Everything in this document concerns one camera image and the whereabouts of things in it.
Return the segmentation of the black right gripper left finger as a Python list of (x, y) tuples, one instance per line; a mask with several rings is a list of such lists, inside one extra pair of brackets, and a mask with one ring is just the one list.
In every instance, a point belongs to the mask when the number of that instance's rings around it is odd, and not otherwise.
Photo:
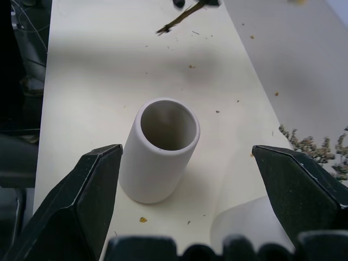
[(81, 156), (46, 196), (4, 260), (99, 260), (114, 212), (122, 145)]

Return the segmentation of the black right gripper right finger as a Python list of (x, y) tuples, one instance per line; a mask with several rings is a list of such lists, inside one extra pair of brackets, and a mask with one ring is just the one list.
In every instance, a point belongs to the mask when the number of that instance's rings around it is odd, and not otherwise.
[(347, 187), (310, 156), (286, 148), (255, 145), (272, 209), (292, 243), (305, 231), (347, 229)]

